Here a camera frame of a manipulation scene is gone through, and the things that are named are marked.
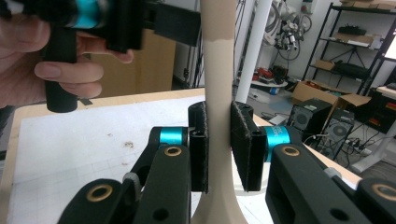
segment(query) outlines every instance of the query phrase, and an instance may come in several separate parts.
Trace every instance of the human hand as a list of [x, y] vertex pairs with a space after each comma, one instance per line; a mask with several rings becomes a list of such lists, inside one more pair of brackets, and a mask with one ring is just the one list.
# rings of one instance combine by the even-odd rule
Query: human hand
[[125, 54], [108, 50], [104, 39], [78, 33], [76, 63], [42, 62], [39, 51], [49, 38], [49, 24], [36, 16], [0, 19], [0, 108], [45, 101], [44, 80], [59, 82], [79, 97], [92, 98], [102, 90], [98, 80], [104, 71], [84, 53], [112, 54], [123, 63], [134, 58], [131, 50]]

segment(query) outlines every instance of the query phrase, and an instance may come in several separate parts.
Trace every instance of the white pole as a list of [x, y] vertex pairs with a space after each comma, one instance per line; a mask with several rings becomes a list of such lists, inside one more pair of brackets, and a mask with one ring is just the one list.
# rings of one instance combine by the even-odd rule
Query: white pole
[[251, 29], [250, 39], [247, 45], [247, 55], [245, 57], [244, 67], [242, 68], [241, 81], [239, 82], [238, 92], [235, 101], [245, 103], [248, 98], [251, 79], [254, 68], [256, 67], [257, 58], [264, 37], [265, 25], [267, 24], [270, 13], [272, 0], [259, 0], [256, 15]]
[[235, 0], [201, 0], [209, 188], [192, 223], [247, 223], [233, 189], [230, 145], [235, 9]]

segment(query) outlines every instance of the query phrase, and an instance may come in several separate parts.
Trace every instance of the shelf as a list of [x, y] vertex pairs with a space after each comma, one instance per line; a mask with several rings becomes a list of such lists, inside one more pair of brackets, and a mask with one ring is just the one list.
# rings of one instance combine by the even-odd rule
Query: shelf
[[355, 80], [357, 80], [357, 81], [359, 81], [359, 82], [362, 82], [364, 79], [366, 79], [366, 78], [368, 77], [368, 76], [366, 76], [366, 77], [355, 77], [355, 76], [351, 76], [351, 75], [345, 75], [345, 74], [341, 74], [341, 73], [338, 73], [338, 72], [329, 71], [329, 70], [326, 70], [326, 69], [323, 69], [323, 68], [316, 67], [316, 66], [314, 66], [313, 64], [311, 64], [311, 65], [309, 65], [309, 66], [310, 66], [310, 67], [313, 67], [313, 68], [316, 68], [316, 69], [318, 69], [318, 70], [321, 70], [321, 71], [329, 72], [329, 73], [331, 73], [331, 74], [334, 74], [334, 75], [337, 75], [337, 76], [340, 76], [340, 77], [352, 78], [352, 79], [355, 79]]
[[332, 43], [337, 43], [337, 44], [342, 44], [342, 45], [348, 45], [348, 46], [352, 46], [352, 47], [358, 47], [358, 48], [362, 48], [362, 49], [370, 49], [370, 47], [365, 47], [365, 46], [360, 46], [360, 45], [349, 44], [349, 43], [342, 42], [342, 41], [339, 41], [339, 40], [332, 40], [332, 39], [330, 39], [330, 38], [320, 38], [320, 40], [329, 41], [329, 42], [332, 42]]
[[377, 8], [362, 8], [362, 7], [338, 7], [332, 6], [332, 9], [338, 11], [354, 11], [354, 12], [365, 12], [365, 13], [376, 13], [376, 14], [388, 14], [388, 15], [396, 15], [396, 12], [391, 12], [385, 9], [377, 9]]

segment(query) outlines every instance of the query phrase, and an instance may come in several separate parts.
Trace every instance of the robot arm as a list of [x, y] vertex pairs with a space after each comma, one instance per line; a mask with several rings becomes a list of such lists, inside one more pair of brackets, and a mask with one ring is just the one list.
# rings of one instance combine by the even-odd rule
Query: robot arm
[[[396, 184], [365, 179], [350, 189], [292, 127], [257, 127], [251, 106], [241, 103], [233, 103], [231, 113], [231, 146], [245, 191], [261, 189], [262, 163], [271, 162], [265, 200], [275, 223], [396, 221]], [[122, 183], [86, 185], [60, 223], [190, 223], [191, 192], [210, 193], [206, 120], [201, 102], [189, 108], [189, 128], [154, 127]]]

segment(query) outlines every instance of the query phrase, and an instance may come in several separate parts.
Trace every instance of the cardboard box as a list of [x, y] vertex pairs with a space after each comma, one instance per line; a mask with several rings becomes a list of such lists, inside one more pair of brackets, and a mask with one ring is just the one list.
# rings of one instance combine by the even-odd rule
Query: cardboard box
[[369, 8], [370, 2], [360, 2], [360, 1], [340, 1], [342, 3], [342, 7], [361, 7], [361, 8]]
[[396, 8], [396, 2], [393, 1], [373, 1], [370, 4], [370, 8], [391, 10]]
[[332, 71], [334, 68], [334, 63], [330, 61], [323, 61], [323, 60], [317, 60], [315, 62], [315, 67], [327, 70], [327, 71]]
[[319, 100], [332, 104], [331, 112], [336, 107], [346, 108], [347, 105], [364, 105], [371, 99], [371, 97], [342, 91], [316, 81], [299, 82], [291, 97], [294, 104], [298, 104], [312, 98], [318, 98]]
[[391, 9], [394, 9], [395, 6], [392, 4], [387, 4], [387, 3], [372, 3], [372, 4], [370, 4], [370, 8], [391, 10]]
[[349, 40], [353, 40], [361, 43], [366, 43], [369, 45], [371, 45], [374, 41], [373, 37], [368, 35], [346, 35], [346, 34], [336, 33], [334, 38], [344, 43], [347, 43]]

